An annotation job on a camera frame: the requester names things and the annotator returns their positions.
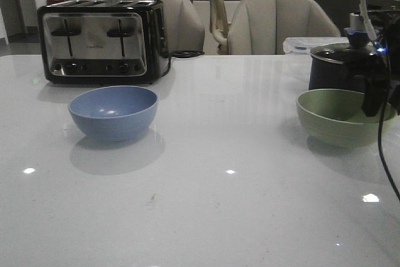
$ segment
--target door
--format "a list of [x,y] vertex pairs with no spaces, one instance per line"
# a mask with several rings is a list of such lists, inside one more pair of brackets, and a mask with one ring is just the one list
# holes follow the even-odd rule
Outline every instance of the door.
[[19,0],[0,0],[7,36],[25,33]]

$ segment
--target green bowl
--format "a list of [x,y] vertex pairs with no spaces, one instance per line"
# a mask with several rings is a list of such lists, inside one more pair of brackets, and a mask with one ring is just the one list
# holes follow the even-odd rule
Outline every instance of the green bowl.
[[[310,136],[342,148],[370,145],[378,139],[379,115],[367,117],[361,109],[364,94],[340,89],[315,89],[297,99],[297,114]],[[383,132],[387,130],[396,110],[387,105]]]

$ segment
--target stainless steel toaster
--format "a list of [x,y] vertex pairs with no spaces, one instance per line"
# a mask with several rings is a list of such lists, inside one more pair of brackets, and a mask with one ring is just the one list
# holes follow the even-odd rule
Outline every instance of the stainless steel toaster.
[[161,1],[72,0],[43,6],[37,16],[53,83],[152,83],[168,71]]

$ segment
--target floor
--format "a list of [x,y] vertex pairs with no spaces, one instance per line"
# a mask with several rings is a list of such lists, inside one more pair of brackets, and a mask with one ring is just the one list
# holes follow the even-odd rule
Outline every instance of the floor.
[[38,34],[17,34],[0,44],[0,56],[9,54],[41,54]]
[[[41,54],[38,34],[17,34],[9,37],[9,44],[0,43],[0,56],[10,54]],[[217,55],[217,42],[211,33],[206,32],[204,52],[207,55]]]

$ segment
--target chair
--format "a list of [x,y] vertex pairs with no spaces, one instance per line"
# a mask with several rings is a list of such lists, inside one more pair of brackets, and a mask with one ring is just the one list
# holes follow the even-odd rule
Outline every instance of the chair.
[[229,54],[284,54],[288,37],[338,37],[314,0],[243,0],[227,36]]
[[205,29],[190,0],[160,0],[164,3],[169,52],[202,51]]
[[210,1],[210,33],[218,42],[218,54],[228,54],[229,23],[226,17],[224,0]]

